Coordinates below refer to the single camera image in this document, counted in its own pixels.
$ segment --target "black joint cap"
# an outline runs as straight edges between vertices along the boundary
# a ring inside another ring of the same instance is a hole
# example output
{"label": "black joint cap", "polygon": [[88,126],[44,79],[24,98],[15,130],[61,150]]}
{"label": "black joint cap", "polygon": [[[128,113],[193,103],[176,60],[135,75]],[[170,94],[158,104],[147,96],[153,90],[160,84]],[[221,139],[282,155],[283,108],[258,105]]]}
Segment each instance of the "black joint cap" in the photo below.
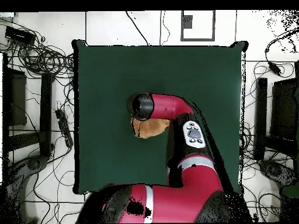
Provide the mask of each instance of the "black joint cap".
{"label": "black joint cap", "polygon": [[132,117],[144,121],[151,118],[154,101],[148,93],[137,93],[128,98],[127,108]]}

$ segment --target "green table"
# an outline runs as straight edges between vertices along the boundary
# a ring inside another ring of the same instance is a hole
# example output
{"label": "green table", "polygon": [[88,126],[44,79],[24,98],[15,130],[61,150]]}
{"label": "green table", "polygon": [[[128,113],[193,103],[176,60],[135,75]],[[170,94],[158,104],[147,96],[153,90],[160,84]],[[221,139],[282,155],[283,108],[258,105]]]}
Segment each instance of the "green table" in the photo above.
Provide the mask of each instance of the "green table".
{"label": "green table", "polygon": [[96,191],[108,183],[166,183],[168,133],[148,139],[133,135],[126,100],[135,92],[192,99],[208,123],[231,184],[240,192],[241,52],[245,46],[240,42],[231,48],[88,47],[77,41],[78,193]]}

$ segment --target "black monitor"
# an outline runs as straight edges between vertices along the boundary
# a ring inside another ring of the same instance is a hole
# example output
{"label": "black monitor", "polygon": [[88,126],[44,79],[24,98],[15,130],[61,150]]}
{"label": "black monitor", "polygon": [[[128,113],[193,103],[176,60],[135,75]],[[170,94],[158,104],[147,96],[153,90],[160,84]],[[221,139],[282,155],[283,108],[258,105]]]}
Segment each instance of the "black monitor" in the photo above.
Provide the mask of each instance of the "black monitor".
{"label": "black monitor", "polygon": [[9,126],[26,125],[27,117],[24,111],[26,105],[27,77],[23,71],[5,68],[8,73],[6,80],[7,100],[10,102]]}
{"label": "black monitor", "polygon": [[288,140],[296,139],[298,103],[295,93],[298,87],[298,78],[274,83],[270,135]]}

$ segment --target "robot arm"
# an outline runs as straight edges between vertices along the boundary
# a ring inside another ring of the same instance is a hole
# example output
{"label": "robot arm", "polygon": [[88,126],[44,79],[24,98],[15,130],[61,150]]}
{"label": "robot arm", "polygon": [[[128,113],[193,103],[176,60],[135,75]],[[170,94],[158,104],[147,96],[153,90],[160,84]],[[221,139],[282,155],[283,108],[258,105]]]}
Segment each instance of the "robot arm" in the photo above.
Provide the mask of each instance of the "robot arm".
{"label": "robot arm", "polygon": [[228,222],[221,181],[193,109],[180,97],[131,96],[129,113],[138,120],[171,120],[167,185],[117,185],[93,193],[77,223]]}

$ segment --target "silver stripe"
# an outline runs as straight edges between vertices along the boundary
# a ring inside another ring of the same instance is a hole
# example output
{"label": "silver stripe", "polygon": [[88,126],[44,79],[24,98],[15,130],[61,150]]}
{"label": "silver stripe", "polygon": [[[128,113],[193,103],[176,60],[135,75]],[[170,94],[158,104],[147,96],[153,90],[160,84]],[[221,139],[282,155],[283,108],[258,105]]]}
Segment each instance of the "silver stripe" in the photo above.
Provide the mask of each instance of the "silver stripe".
{"label": "silver stripe", "polygon": [[145,189],[147,190],[146,207],[151,211],[151,215],[147,216],[144,219],[144,223],[152,223],[152,216],[154,213],[154,192],[152,191],[152,188],[148,185],[145,186]]}
{"label": "silver stripe", "polygon": [[178,168],[180,166],[182,166],[182,169],[184,170],[184,169],[186,169],[188,167],[191,167],[194,164],[196,166],[198,166],[198,165],[200,165],[200,166],[208,166],[208,167],[210,167],[210,168],[212,168],[212,169],[215,170],[214,164],[213,164],[213,162],[210,159],[205,158],[205,157],[200,157],[200,156],[192,156],[190,158],[187,158],[186,160],[184,160],[183,162],[181,162],[178,165]]}

